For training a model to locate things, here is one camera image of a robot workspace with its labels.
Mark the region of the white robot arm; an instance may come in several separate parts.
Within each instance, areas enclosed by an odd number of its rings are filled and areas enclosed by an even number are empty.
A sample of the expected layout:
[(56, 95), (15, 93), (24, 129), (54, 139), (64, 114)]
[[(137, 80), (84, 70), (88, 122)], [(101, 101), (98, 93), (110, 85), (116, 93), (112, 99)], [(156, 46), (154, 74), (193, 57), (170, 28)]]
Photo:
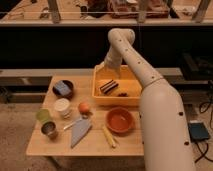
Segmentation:
[(132, 46), (132, 29), (108, 32), (104, 65), (118, 71), (125, 61), (143, 87), (139, 110), (146, 171), (196, 171), (182, 98)]

